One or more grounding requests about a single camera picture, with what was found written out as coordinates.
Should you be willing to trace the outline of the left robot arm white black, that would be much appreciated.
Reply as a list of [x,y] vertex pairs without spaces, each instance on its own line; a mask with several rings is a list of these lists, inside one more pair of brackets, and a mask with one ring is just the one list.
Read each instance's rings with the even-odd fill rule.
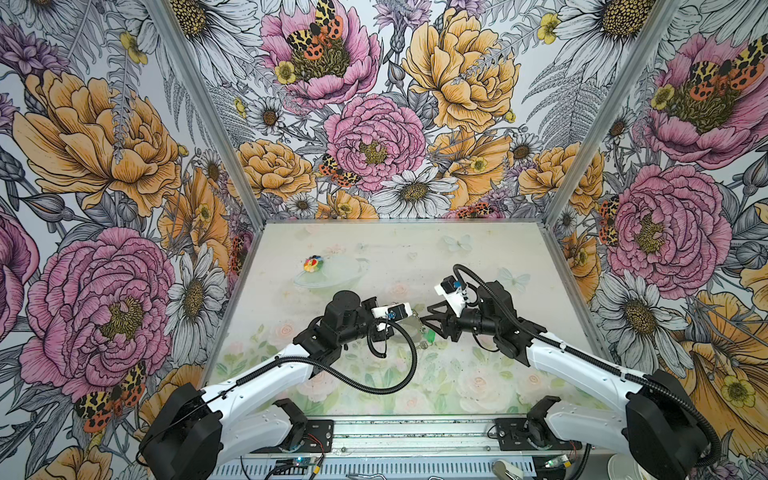
[[386,341],[411,313],[407,303],[380,306],[352,291],[336,293],[321,316],[266,361],[219,384],[174,390],[141,440],[138,462],[156,479],[206,479],[254,451],[301,448],[308,420],[283,393],[330,373],[348,344]]

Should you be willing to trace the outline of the white paper cup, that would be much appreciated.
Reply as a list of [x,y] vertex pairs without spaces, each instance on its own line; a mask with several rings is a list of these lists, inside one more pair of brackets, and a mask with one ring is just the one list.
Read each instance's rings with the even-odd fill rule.
[[607,462],[609,480],[647,480],[648,476],[630,456],[615,454]]

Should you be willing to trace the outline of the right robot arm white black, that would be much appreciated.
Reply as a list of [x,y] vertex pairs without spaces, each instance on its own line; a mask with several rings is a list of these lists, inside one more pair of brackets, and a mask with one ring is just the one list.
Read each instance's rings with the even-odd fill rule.
[[489,336],[505,357],[563,379],[607,408],[585,409],[546,396],[527,415],[533,442],[579,441],[611,449],[656,479],[686,479],[720,459],[719,435],[675,376],[624,368],[571,346],[519,317],[497,281],[474,286],[447,277],[435,291],[442,300],[421,321],[437,335],[453,342],[463,333]]

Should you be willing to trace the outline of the aluminium front rail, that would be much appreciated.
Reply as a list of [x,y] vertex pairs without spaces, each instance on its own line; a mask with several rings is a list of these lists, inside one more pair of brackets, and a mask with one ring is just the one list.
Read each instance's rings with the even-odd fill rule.
[[[222,436],[224,449],[218,454],[218,466],[250,455],[298,456],[301,453],[254,454],[254,451],[282,443],[293,427],[302,428],[310,419],[334,420],[334,441],[330,457],[422,457],[491,455],[497,452],[545,455],[560,451],[501,451],[498,443],[486,436],[493,420],[502,417],[526,417],[530,414],[470,416],[315,416],[305,422],[293,422],[283,414],[268,409],[247,417]],[[566,405],[536,422],[545,424],[557,439],[590,444],[610,452],[627,455],[629,444],[622,430],[625,422],[617,414]]]

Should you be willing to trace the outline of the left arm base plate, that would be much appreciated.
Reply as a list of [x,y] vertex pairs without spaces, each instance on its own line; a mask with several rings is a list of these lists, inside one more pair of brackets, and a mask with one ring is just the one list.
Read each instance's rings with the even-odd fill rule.
[[330,453],[333,447],[334,429],[334,420],[310,419],[302,428],[293,427],[282,443],[257,449],[254,454]]

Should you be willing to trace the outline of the white tape roll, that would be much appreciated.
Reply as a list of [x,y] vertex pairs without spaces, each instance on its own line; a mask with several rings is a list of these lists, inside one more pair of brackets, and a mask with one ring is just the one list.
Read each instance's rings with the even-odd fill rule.
[[492,473],[498,480],[523,480],[524,472],[507,460],[496,460],[491,467]]

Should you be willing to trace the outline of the colourful small toy ball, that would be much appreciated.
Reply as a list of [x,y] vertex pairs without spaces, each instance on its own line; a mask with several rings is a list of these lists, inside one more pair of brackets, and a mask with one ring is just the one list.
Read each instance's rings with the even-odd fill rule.
[[303,264],[303,270],[307,273],[319,272],[324,264],[323,257],[320,255],[312,255],[305,260]]

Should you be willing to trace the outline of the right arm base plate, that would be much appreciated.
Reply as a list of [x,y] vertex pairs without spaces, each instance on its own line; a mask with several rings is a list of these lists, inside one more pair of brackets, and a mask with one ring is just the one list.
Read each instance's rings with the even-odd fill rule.
[[543,423],[530,423],[526,417],[502,417],[493,420],[486,436],[498,443],[501,451],[572,451],[579,442],[557,439]]

